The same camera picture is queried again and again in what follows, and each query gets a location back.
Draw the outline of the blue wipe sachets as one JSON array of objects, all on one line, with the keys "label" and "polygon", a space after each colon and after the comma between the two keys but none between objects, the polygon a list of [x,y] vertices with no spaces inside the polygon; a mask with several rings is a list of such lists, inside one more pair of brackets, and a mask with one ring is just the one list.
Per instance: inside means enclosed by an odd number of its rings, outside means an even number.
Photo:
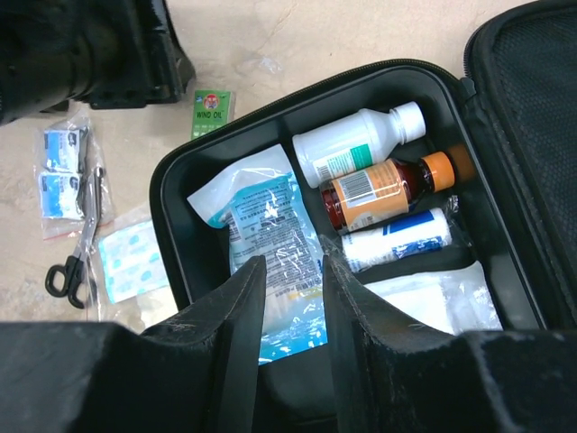
[{"label": "blue wipe sachets", "polygon": [[33,145],[42,238],[77,235],[87,219],[87,183],[105,168],[89,112],[78,109],[41,129]]}]

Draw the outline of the small white blue tube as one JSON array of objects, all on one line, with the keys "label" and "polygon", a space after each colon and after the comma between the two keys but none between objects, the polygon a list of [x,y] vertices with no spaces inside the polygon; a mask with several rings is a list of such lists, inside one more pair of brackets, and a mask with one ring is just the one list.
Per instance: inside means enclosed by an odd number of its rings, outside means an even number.
[{"label": "small white blue tube", "polygon": [[438,207],[342,237],[344,259],[354,273],[452,243],[449,221]]}]

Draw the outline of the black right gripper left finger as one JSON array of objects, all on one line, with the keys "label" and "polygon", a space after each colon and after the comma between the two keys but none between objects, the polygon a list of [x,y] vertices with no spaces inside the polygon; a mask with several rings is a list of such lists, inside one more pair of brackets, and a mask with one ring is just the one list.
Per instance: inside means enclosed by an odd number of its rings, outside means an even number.
[{"label": "black right gripper left finger", "polygon": [[251,431],[265,283],[265,260],[252,257],[220,287],[142,333],[155,386],[142,431]]}]

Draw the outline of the black handled scissors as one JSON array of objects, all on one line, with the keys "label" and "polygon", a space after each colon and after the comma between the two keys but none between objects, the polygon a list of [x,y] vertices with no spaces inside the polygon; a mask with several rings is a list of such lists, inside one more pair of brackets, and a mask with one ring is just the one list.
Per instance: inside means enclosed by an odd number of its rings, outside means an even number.
[{"label": "black handled scissors", "polygon": [[104,177],[105,169],[96,166],[87,182],[86,219],[76,247],[63,264],[53,264],[45,277],[45,290],[54,298],[67,298],[76,309],[85,308],[85,303],[78,297],[78,289],[85,280],[88,256],[102,216]]}]

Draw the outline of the small orange brown bottle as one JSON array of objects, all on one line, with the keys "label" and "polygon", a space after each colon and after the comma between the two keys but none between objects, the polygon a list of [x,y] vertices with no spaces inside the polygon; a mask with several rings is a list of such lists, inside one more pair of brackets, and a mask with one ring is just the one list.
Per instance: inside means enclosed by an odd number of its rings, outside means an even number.
[{"label": "small orange brown bottle", "polygon": [[451,188],[450,158],[434,152],[417,161],[389,158],[329,180],[320,189],[326,214],[340,234],[349,234],[409,213],[420,199]]}]

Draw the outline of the beige bandage pack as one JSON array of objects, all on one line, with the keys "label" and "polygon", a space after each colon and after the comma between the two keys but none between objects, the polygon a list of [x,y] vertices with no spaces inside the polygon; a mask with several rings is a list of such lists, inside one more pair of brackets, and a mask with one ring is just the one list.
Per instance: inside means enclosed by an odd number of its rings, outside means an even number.
[{"label": "beige bandage pack", "polygon": [[147,203],[102,227],[87,277],[89,321],[112,321],[141,333],[178,312]]}]

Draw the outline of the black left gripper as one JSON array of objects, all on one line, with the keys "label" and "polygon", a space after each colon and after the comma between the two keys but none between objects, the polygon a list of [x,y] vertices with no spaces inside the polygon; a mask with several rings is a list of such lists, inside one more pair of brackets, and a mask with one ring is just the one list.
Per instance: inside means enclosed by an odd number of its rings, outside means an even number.
[{"label": "black left gripper", "polygon": [[3,1],[1,123],[173,104],[196,72],[164,1]]}]

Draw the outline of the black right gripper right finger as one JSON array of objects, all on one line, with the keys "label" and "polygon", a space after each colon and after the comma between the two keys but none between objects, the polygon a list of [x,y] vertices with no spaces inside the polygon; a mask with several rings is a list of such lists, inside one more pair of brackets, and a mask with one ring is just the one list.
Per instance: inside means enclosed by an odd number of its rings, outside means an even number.
[{"label": "black right gripper right finger", "polygon": [[334,405],[342,432],[424,432],[434,403],[418,368],[450,342],[323,260],[323,299]]}]

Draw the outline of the white gauze packet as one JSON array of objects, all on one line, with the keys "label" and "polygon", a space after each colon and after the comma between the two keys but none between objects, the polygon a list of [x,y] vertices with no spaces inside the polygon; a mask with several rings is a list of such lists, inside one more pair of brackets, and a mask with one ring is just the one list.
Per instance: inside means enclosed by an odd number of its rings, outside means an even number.
[{"label": "white gauze packet", "polygon": [[366,288],[421,323],[451,335],[502,329],[479,262],[458,270],[368,283]]}]

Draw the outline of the white green medicine bottle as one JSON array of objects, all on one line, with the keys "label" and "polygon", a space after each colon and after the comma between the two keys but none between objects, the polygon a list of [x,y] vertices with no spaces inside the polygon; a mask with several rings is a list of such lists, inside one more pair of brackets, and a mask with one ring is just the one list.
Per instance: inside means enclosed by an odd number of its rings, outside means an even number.
[{"label": "white green medicine bottle", "polygon": [[396,146],[426,134],[419,105],[408,102],[387,113],[363,108],[309,132],[292,143],[310,188],[385,161]]}]

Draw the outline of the green small box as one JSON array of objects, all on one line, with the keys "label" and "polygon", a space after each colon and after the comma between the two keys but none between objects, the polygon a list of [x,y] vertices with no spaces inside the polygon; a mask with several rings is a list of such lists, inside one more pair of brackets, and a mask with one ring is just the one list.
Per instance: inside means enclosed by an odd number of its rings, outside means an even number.
[{"label": "green small box", "polygon": [[199,89],[193,95],[191,139],[229,124],[234,119],[235,93],[229,90]]}]

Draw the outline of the blue clear plastic pouch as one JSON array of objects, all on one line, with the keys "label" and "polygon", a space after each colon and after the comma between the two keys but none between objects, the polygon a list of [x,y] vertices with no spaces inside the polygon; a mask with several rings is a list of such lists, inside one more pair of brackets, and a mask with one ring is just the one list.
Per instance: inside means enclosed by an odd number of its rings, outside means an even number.
[{"label": "blue clear plastic pouch", "polygon": [[260,364],[326,343],[323,250],[281,145],[236,161],[188,197],[198,216],[229,232],[231,272],[266,261]]}]

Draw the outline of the red black medicine kit case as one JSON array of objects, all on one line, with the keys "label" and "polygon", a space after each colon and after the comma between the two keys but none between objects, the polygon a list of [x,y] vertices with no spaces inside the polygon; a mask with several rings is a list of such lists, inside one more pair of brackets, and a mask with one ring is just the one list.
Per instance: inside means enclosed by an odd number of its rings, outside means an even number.
[{"label": "red black medicine kit case", "polygon": [[187,202],[220,170],[363,105],[409,97],[427,114],[428,144],[309,191],[310,215],[336,236],[355,217],[397,226],[455,193],[504,329],[419,325],[330,253],[329,341],[260,369],[255,431],[575,431],[575,2],[489,20],[464,69],[460,79],[417,60],[352,69],[180,146],[154,171],[152,219],[187,306],[224,281],[224,234]]}]

